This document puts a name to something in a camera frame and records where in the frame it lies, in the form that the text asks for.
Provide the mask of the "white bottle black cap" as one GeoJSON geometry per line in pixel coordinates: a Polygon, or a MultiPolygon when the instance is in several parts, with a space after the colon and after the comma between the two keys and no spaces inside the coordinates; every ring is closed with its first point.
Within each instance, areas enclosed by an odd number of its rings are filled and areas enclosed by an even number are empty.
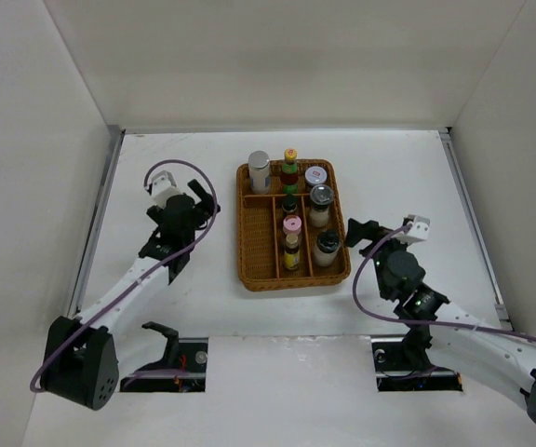
{"type": "Polygon", "coordinates": [[[321,232],[313,247],[312,255],[316,265],[328,267],[333,264],[341,246],[341,238],[337,231],[329,229],[321,232]]]}

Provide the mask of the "salt shaker silver cap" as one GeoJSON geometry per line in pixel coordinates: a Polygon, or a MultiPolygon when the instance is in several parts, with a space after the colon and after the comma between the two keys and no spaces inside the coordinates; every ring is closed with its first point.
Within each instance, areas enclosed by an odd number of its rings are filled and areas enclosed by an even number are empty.
{"type": "Polygon", "coordinates": [[[331,187],[320,184],[312,188],[309,198],[311,202],[310,225],[315,228],[326,226],[329,220],[329,207],[334,200],[334,191],[331,187]]]}

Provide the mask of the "white jar silver lid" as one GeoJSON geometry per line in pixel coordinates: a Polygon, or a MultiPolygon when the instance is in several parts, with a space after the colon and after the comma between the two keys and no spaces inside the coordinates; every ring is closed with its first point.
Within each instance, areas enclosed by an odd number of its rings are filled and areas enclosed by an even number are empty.
{"type": "Polygon", "coordinates": [[[255,151],[248,157],[250,187],[254,194],[268,194],[271,187],[270,158],[263,151],[255,151]]]}

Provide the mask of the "jar with red white lid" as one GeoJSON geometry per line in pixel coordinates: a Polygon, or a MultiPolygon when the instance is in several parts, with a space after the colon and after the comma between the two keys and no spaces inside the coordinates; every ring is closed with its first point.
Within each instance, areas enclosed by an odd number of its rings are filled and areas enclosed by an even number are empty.
{"type": "Polygon", "coordinates": [[[327,171],[317,165],[308,167],[304,172],[305,185],[308,190],[315,186],[325,184],[328,179],[327,171]]]}

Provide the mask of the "pink cap spice jar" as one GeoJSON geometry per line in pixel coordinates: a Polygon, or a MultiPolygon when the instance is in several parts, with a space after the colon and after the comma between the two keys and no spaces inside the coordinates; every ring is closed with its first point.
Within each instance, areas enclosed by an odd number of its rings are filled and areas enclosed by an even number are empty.
{"type": "Polygon", "coordinates": [[[286,215],[283,219],[283,238],[289,235],[302,237],[302,218],[296,214],[286,215]]]}

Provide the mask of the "brown bottle yellow label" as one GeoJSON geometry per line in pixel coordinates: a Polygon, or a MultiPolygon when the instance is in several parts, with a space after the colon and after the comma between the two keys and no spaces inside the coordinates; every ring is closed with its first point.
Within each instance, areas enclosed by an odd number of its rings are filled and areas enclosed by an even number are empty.
{"type": "Polygon", "coordinates": [[[300,265],[300,238],[295,234],[288,234],[284,239],[284,267],[295,270],[300,265]]]}

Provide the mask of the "small dark spice jar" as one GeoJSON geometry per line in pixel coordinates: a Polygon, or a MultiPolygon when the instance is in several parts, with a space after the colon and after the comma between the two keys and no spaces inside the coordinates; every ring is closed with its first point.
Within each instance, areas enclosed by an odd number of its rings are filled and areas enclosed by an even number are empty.
{"type": "Polygon", "coordinates": [[[281,208],[285,216],[296,215],[298,209],[298,198],[292,194],[287,194],[283,197],[281,208]]]}

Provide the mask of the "red sauce bottle green label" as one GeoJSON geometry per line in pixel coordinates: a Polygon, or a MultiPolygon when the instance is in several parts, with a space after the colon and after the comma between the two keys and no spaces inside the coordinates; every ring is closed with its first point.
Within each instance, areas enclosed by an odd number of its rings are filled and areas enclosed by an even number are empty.
{"type": "Polygon", "coordinates": [[[284,194],[297,194],[299,172],[297,165],[297,151],[289,148],[284,152],[284,160],[281,165],[280,182],[284,194]]]}

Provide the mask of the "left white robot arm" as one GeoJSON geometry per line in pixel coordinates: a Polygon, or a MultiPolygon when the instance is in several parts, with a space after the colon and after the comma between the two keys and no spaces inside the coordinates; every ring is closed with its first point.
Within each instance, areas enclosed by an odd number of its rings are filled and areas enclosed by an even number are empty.
{"type": "Polygon", "coordinates": [[[200,237],[221,207],[199,181],[181,192],[163,171],[148,187],[154,204],[146,211],[155,229],[123,277],[94,305],[49,327],[43,370],[33,389],[97,411],[116,389],[154,373],[181,380],[188,371],[177,330],[158,322],[131,330],[143,308],[189,263],[200,237]]]}

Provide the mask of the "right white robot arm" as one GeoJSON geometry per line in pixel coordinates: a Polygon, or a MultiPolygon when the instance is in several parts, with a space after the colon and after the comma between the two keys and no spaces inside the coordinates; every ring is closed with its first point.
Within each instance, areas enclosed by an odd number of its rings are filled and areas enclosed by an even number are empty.
{"type": "Polygon", "coordinates": [[[381,298],[395,303],[389,320],[409,329],[401,347],[408,366],[466,375],[508,398],[536,425],[536,337],[493,328],[427,286],[409,246],[428,233],[422,216],[407,216],[397,229],[351,219],[344,244],[368,241],[360,253],[374,264],[381,298]]]}

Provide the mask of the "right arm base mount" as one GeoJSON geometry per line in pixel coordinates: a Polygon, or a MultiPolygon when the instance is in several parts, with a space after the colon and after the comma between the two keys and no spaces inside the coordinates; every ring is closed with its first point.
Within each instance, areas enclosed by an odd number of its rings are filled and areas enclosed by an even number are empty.
{"type": "Polygon", "coordinates": [[[457,372],[434,366],[422,334],[376,335],[370,338],[376,387],[380,392],[462,392],[457,372]]]}

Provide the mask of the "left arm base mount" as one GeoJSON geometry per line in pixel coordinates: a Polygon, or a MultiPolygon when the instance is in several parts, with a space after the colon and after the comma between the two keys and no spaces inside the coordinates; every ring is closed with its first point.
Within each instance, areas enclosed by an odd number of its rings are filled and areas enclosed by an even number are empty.
{"type": "Polygon", "coordinates": [[[202,393],[206,390],[207,338],[182,338],[149,321],[127,335],[118,354],[123,393],[202,393]]]}

